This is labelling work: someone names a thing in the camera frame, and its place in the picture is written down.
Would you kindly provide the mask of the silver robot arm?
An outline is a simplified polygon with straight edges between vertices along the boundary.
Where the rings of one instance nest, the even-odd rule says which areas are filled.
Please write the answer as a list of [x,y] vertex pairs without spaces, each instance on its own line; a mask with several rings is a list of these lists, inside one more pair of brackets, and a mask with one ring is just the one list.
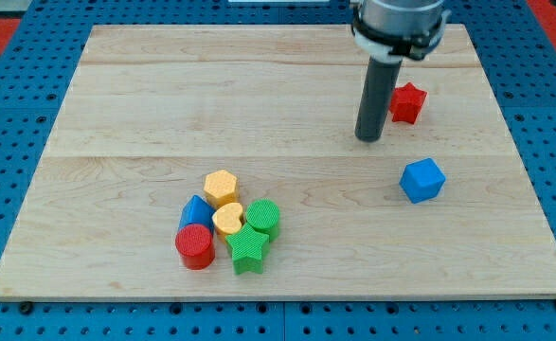
[[387,64],[423,60],[439,45],[451,15],[443,0],[356,0],[350,7],[355,43]]

